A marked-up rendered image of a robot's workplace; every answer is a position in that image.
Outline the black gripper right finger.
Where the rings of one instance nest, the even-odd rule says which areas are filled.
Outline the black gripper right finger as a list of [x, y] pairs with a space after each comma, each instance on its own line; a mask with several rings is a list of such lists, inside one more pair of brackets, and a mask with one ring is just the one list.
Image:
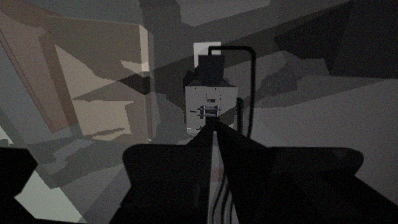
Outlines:
[[265, 147], [222, 122], [217, 140], [239, 224], [259, 224], [277, 180], [285, 172], [350, 172], [363, 164], [361, 152], [330, 147]]

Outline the black usb plug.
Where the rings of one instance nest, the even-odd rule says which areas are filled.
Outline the black usb plug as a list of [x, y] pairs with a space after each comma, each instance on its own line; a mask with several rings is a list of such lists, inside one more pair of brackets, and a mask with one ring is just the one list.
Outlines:
[[207, 117], [206, 117], [206, 122], [205, 122], [205, 123], [207, 124], [208, 122], [213, 122], [214, 131], [217, 131], [217, 122], [220, 122], [219, 117], [216, 117], [216, 116], [207, 116]]

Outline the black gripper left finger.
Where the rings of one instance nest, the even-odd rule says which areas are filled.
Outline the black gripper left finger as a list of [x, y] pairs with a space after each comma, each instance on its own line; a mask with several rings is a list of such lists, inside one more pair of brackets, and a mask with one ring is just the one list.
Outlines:
[[135, 180], [196, 182], [199, 212], [207, 212], [213, 150], [213, 122], [208, 122], [186, 145], [137, 144], [125, 149], [122, 161], [132, 186]]

